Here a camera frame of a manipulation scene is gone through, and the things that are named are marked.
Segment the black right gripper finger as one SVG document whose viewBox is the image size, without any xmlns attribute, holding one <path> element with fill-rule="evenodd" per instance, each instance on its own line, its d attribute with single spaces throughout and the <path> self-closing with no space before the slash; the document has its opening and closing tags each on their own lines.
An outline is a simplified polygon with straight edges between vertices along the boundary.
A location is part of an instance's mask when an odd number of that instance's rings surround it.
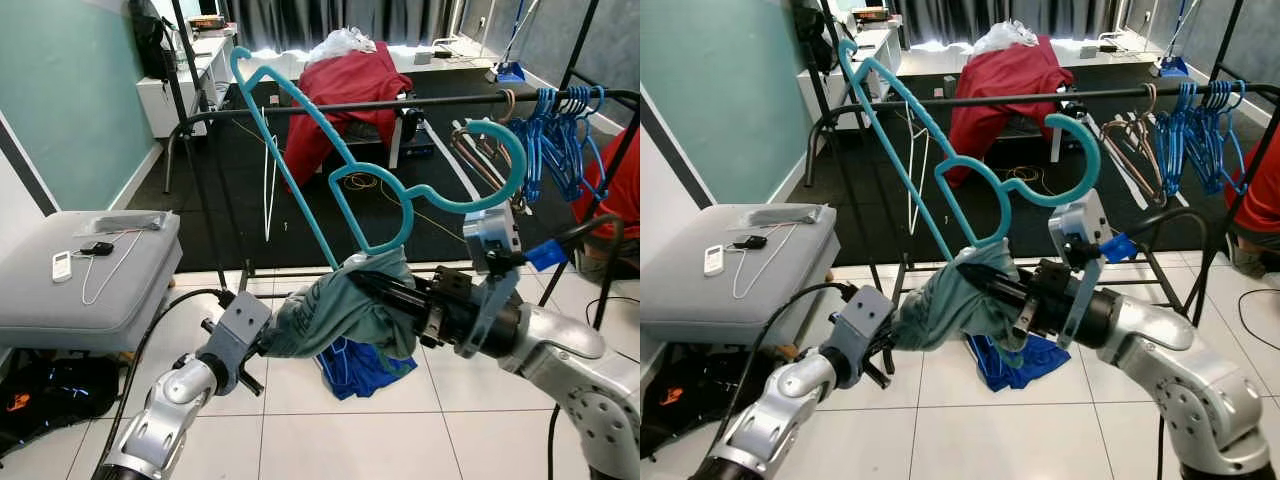
<svg viewBox="0 0 1280 480">
<path fill-rule="evenodd" d="M 1014 274 L 1007 274 L 991 265 L 964 262 L 960 265 L 960 274 L 970 285 L 993 297 L 1042 294 L 1033 282 L 1034 273 L 1024 268 L 1016 268 Z"/>
<path fill-rule="evenodd" d="M 1033 292 L 1007 289 L 1007 288 L 992 288 L 987 291 L 987 294 L 1011 306 L 1019 312 L 1034 312 L 1039 306 L 1039 296 Z"/>
<path fill-rule="evenodd" d="M 410 275 L 408 280 L 403 280 L 384 271 L 356 270 L 349 274 L 349 280 L 370 300 L 433 300 L 430 282 L 417 275 Z"/>
<path fill-rule="evenodd" d="M 421 291 L 380 291 L 372 294 L 379 302 L 406 315 L 425 319 L 431 312 L 431 298 Z"/>
</svg>

